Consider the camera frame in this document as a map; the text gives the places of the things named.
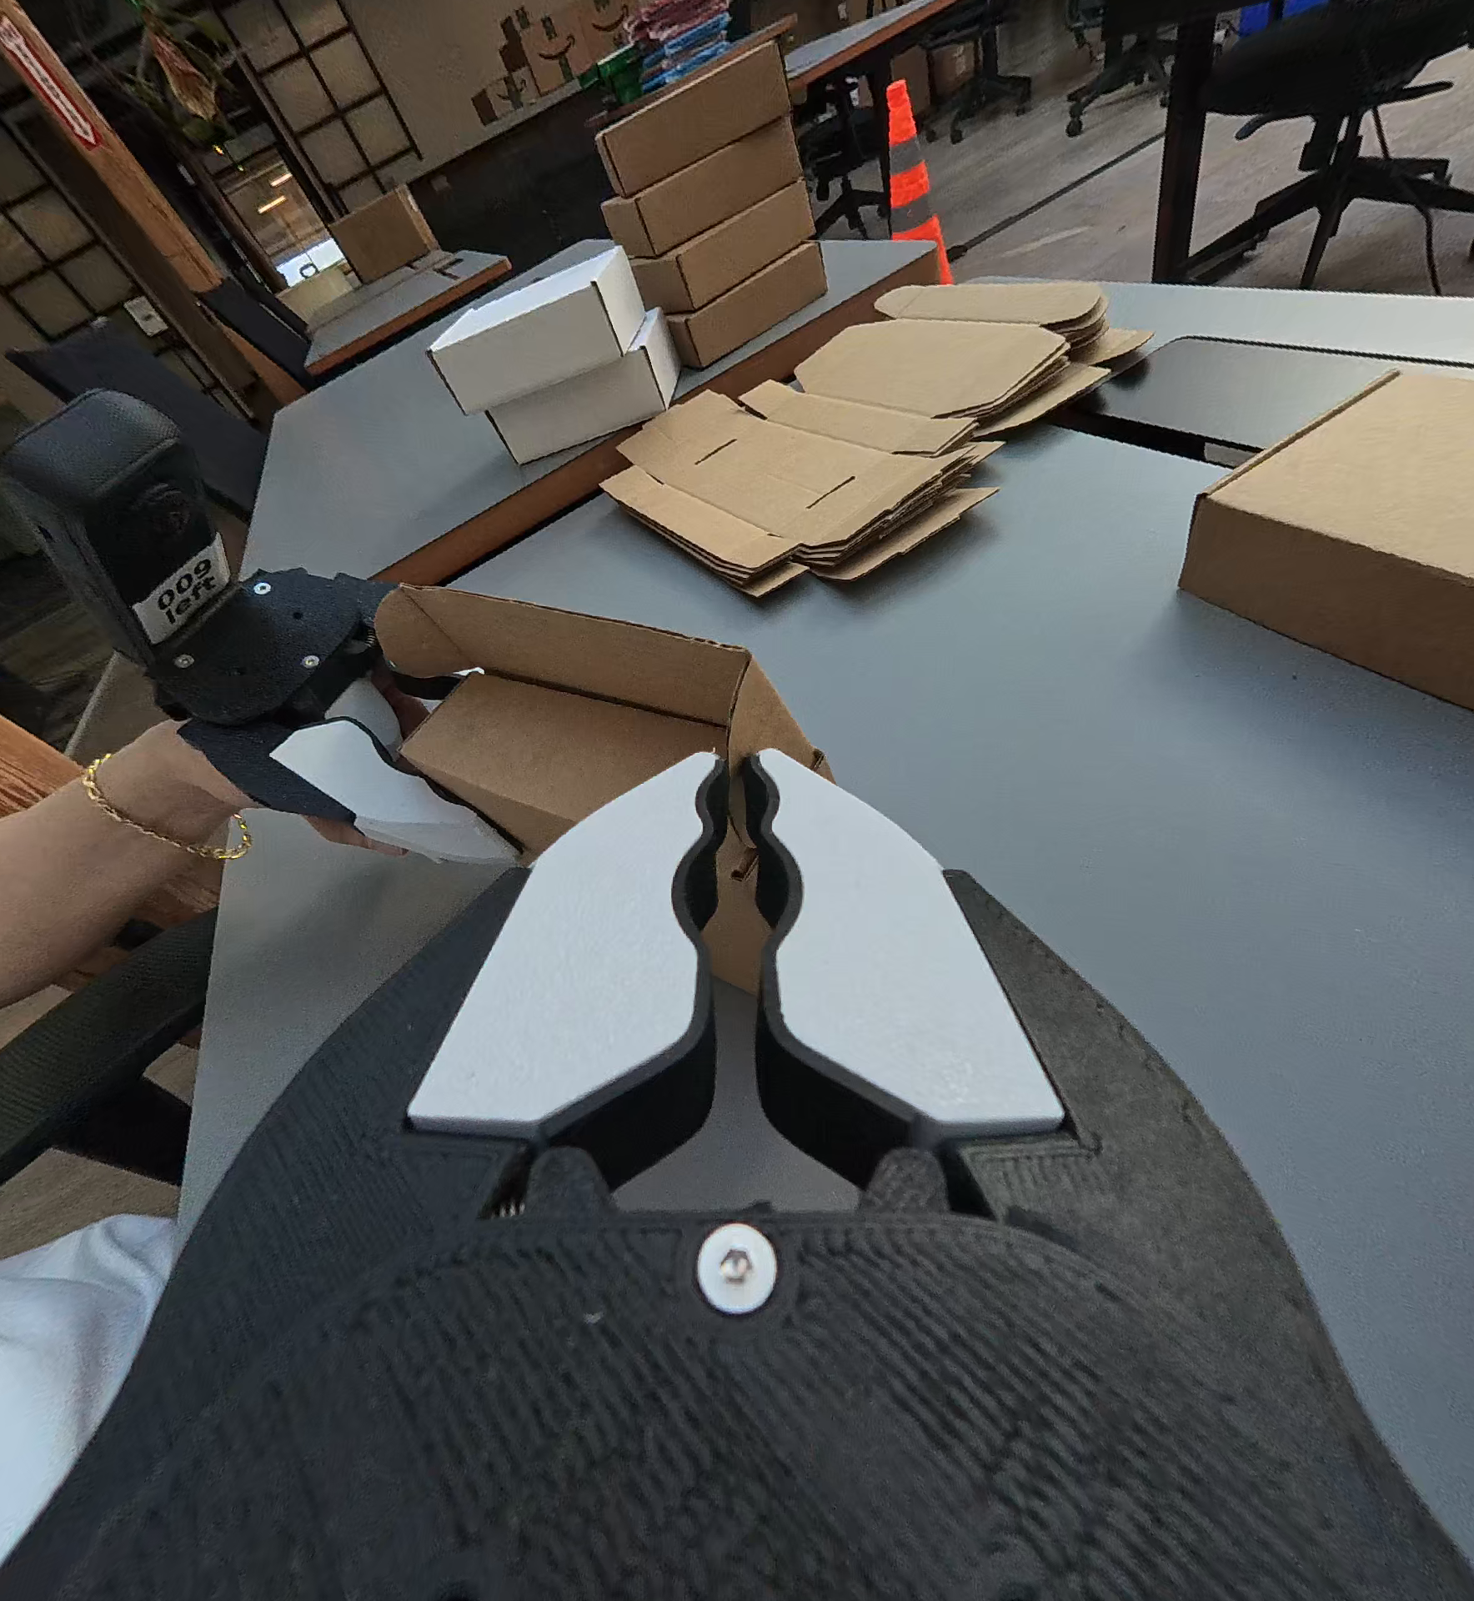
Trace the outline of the person's left hand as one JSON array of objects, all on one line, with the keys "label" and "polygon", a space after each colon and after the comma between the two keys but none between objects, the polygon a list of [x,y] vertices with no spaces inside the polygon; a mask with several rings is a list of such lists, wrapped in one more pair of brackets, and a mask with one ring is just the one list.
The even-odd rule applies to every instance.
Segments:
[{"label": "person's left hand", "polygon": [[194,854],[233,859],[249,847],[245,816],[266,810],[181,733],[159,723],[86,769],[89,796],[125,823]]}]

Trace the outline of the orange traffic cone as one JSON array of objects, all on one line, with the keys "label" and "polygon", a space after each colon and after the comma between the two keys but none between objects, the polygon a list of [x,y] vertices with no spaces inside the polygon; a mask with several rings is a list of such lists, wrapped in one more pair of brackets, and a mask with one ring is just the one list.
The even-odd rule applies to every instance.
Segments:
[{"label": "orange traffic cone", "polygon": [[906,80],[887,85],[887,209],[889,236],[935,248],[938,282],[952,285],[943,226],[933,205],[931,180]]}]

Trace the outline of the white cardboard box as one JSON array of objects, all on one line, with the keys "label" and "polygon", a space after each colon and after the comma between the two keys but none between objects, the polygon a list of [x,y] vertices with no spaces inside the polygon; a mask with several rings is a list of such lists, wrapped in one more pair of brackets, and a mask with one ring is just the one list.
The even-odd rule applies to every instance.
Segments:
[{"label": "white cardboard box", "polygon": [[646,312],[632,346],[609,363],[488,409],[520,465],[641,426],[665,412],[682,378],[668,314]]},{"label": "white cardboard box", "polygon": [[461,411],[491,411],[607,366],[644,321],[631,258],[614,244],[468,309],[427,355]]}]

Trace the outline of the black office chair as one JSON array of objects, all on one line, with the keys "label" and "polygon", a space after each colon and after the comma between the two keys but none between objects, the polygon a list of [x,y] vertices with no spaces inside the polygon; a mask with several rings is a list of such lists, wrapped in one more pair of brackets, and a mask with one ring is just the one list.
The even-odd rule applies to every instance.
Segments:
[{"label": "black office chair", "polygon": [[[1368,200],[1422,215],[1429,276],[1441,290],[1434,215],[1474,214],[1474,190],[1449,180],[1446,158],[1393,154],[1381,108],[1446,91],[1448,81],[1422,85],[1419,76],[1463,47],[1474,47],[1474,1],[1325,3],[1269,22],[1228,47],[1203,85],[1201,107],[1244,117],[1240,139],[1293,119],[1308,119],[1312,130],[1301,180],[1261,200],[1251,219],[1194,253],[1186,280],[1217,282],[1273,229],[1312,210],[1318,219],[1300,282],[1310,290],[1346,210]],[[1470,253],[1474,258],[1474,237]]]}]

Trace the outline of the stack of flat cardboard sheets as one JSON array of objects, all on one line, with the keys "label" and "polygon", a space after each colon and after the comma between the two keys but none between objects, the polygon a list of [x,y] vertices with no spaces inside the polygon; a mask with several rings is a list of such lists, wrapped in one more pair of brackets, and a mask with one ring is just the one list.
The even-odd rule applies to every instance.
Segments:
[{"label": "stack of flat cardboard sheets", "polygon": [[1140,360],[1088,282],[911,285],[877,317],[738,399],[700,392],[627,436],[602,490],[751,599],[846,584],[986,501],[974,473],[1014,429]]}]

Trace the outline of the person's white clothing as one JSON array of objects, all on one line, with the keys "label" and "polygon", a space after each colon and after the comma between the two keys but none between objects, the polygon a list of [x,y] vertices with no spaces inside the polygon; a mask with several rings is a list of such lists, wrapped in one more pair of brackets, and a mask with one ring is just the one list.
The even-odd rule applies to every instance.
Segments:
[{"label": "person's white clothing", "polygon": [[177,1248],[176,1220],[123,1214],[0,1259],[0,1563],[108,1412]]}]

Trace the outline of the brown cardboard box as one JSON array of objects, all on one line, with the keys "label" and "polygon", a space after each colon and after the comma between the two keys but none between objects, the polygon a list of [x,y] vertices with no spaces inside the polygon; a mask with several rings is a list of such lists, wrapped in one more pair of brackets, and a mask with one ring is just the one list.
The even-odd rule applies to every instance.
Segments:
[{"label": "brown cardboard box", "polygon": [[637,195],[607,198],[607,232],[634,258],[665,256],[804,176],[794,124],[780,117]]},{"label": "brown cardboard box", "polygon": [[665,254],[632,256],[631,266],[648,307],[692,314],[812,241],[809,185],[799,178]]},{"label": "brown cardboard box", "polygon": [[778,40],[750,40],[597,134],[614,195],[634,197],[790,112]]},{"label": "brown cardboard box", "polygon": [[1232,470],[1179,587],[1474,711],[1474,378],[1388,370]]},{"label": "brown cardboard box", "polygon": [[413,190],[388,190],[330,222],[330,234],[361,283],[373,285],[441,251]]},{"label": "brown cardboard box", "polygon": [[705,370],[804,310],[828,285],[821,242],[801,244],[705,307],[668,315],[675,348],[687,368]]},{"label": "brown cardboard box", "polygon": [[731,821],[704,940],[716,978],[758,993],[770,925],[756,905],[739,771],[775,748],[834,779],[748,648],[412,585],[381,602],[376,633],[400,681],[468,672],[407,737],[403,757],[512,835],[527,862],[690,754],[722,757]]}]

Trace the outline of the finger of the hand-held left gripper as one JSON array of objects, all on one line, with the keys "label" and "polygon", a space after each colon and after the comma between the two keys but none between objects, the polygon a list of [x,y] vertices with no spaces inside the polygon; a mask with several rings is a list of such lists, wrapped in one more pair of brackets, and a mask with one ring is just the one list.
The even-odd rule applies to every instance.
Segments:
[{"label": "finger of the hand-held left gripper", "polygon": [[520,849],[466,803],[398,767],[371,730],[328,718],[288,733],[272,759],[354,816],[369,840],[435,862],[519,864]]},{"label": "finger of the hand-held left gripper", "polygon": [[432,701],[422,701],[391,681],[384,684],[357,681],[332,703],[327,720],[356,721],[388,752],[400,752],[407,737],[429,718],[432,709]]}]

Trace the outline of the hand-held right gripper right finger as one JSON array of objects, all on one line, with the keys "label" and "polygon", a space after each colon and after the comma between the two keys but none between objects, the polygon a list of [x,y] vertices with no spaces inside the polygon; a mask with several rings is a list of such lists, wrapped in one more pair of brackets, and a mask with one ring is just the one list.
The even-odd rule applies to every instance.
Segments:
[{"label": "hand-held right gripper right finger", "polygon": [[770,925],[756,1086],[780,1134],[867,1185],[892,1151],[1060,1132],[1060,1093],[940,860],[782,750],[743,781]]}]

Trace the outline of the person's left forearm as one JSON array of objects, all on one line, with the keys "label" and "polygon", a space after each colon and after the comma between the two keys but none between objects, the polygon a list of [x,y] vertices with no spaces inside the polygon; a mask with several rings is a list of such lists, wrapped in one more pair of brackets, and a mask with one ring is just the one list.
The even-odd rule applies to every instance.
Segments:
[{"label": "person's left forearm", "polygon": [[0,1008],[96,954],[194,864],[101,808],[84,776],[0,818]]}]

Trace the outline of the closed brown cardboard box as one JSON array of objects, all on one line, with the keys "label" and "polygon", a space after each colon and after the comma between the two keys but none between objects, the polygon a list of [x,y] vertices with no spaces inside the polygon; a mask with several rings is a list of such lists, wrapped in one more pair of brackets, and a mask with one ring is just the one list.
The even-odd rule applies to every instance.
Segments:
[{"label": "closed brown cardboard box", "polygon": [[828,285],[821,242],[801,244],[705,307],[668,315],[675,348],[687,368],[705,370],[804,310]]},{"label": "closed brown cardboard box", "polygon": [[648,307],[692,314],[812,241],[809,185],[799,178],[665,254],[632,256],[631,266]]},{"label": "closed brown cardboard box", "polygon": [[614,195],[634,197],[790,112],[778,40],[750,40],[597,134]]},{"label": "closed brown cardboard box", "polygon": [[780,117],[637,195],[607,198],[607,232],[634,258],[665,256],[804,176],[794,124]]},{"label": "closed brown cardboard box", "polygon": [[373,285],[441,251],[413,190],[388,190],[330,222],[330,234],[361,283]]},{"label": "closed brown cardboard box", "polygon": [[1179,587],[1474,711],[1474,378],[1388,370],[1232,470]]}]

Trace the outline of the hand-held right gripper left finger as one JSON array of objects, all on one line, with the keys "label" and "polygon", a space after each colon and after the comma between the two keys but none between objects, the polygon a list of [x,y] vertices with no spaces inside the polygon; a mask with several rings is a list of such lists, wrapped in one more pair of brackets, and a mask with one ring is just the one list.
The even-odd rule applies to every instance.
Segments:
[{"label": "hand-held right gripper left finger", "polygon": [[695,752],[536,859],[410,1102],[413,1129],[578,1147],[605,1178],[699,1132],[727,801],[727,762]]}]

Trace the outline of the black-legged wooden desk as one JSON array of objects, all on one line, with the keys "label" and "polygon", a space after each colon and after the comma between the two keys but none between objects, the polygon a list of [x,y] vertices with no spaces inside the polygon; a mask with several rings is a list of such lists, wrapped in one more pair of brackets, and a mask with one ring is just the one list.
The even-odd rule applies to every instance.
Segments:
[{"label": "black-legged wooden desk", "polygon": [[1181,283],[1188,276],[1198,212],[1198,188],[1208,112],[1203,91],[1215,61],[1215,39],[1227,1],[1166,3],[1176,22],[1169,69],[1167,129],[1157,197],[1152,280]]}]

